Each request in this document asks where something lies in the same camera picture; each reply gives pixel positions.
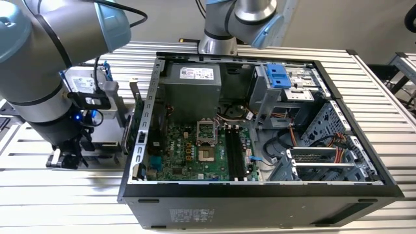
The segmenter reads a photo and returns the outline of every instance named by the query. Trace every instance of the open computer tower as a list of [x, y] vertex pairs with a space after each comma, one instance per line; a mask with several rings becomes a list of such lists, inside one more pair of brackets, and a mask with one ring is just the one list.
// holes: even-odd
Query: open computer tower
[[315, 60], [157, 53], [119, 202], [143, 228], [341, 226], [403, 197]]

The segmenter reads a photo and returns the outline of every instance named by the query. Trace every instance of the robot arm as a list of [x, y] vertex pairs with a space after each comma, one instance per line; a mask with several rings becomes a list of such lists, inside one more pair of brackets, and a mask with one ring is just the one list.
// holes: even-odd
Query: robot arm
[[[115, 4], [115, 0], [33, 0], [27, 16], [0, 0], [0, 94], [52, 144], [48, 167], [76, 169], [80, 162], [87, 165], [81, 147], [95, 150], [92, 114], [80, 103], [85, 98], [103, 103], [105, 98], [69, 93], [59, 73], [129, 42], [131, 27], [147, 15]], [[283, 23], [276, 5], [276, 0], [207, 0], [200, 53], [235, 55], [236, 37], [264, 48]], [[144, 19], [129, 24], [123, 10]]]
[[239, 38], [255, 48], [272, 43], [284, 23], [277, 0], [207, 0], [205, 35], [201, 54], [236, 55]]
[[0, 1], [0, 16], [0, 93], [57, 152], [47, 166], [76, 169], [93, 127], [59, 72], [129, 42], [127, 16], [84, 0], [44, 0], [28, 16]]

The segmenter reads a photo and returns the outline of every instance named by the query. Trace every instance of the green circuit board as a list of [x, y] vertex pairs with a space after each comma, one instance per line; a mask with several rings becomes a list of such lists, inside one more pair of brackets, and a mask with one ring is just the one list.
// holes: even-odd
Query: green circuit board
[[[153, 179], [159, 181], [229, 181], [225, 129], [217, 129], [216, 145], [213, 147], [196, 145], [196, 132], [196, 124], [169, 124], [165, 153], [161, 157], [161, 170]], [[247, 143], [247, 141], [249, 142], [248, 130], [244, 129], [239, 134], [241, 139], [241, 156], [244, 157], [244, 162], [248, 162], [245, 150], [243, 149], [243, 141], [245, 147], [251, 148], [251, 144]], [[247, 179], [248, 181], [257, 181], [257, 169], [255, 164], [251, 165], [253, 169], [247, 175]]]

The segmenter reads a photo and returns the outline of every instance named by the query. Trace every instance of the side panel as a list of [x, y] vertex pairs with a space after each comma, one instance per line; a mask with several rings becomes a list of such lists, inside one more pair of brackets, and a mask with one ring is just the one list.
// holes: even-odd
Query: side panel
[[341, 226], [380, 209], [391, 198], [373, 201], [376, 199], [359, 200], [356, 197], [127, 199], [144, 229]]

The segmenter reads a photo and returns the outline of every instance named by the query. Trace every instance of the aluminum extrusion table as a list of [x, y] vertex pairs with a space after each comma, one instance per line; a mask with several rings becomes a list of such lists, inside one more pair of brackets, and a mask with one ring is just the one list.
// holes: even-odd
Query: aluminum extrusion table
[[[147, 95], [156, 51], [196, 53], [193, 43], [132, 42], [101, 56], [112, 66], [120, 96], [132, 103], [129, 80]], [[416, 233], [416, 121], [359, 56], [345, 50], [239, 47], [239, 55], [320, 60], [405, 199], [341, 228], [337, 234]], [[139, 233], [127, 205], [116, 202], [121, 169], [45, 169], [49, 144], [28, 125], [13, 125], [0, 141], [0, 233]], [[311, 229], [164, 230], [164, 233], [308, 233]]]

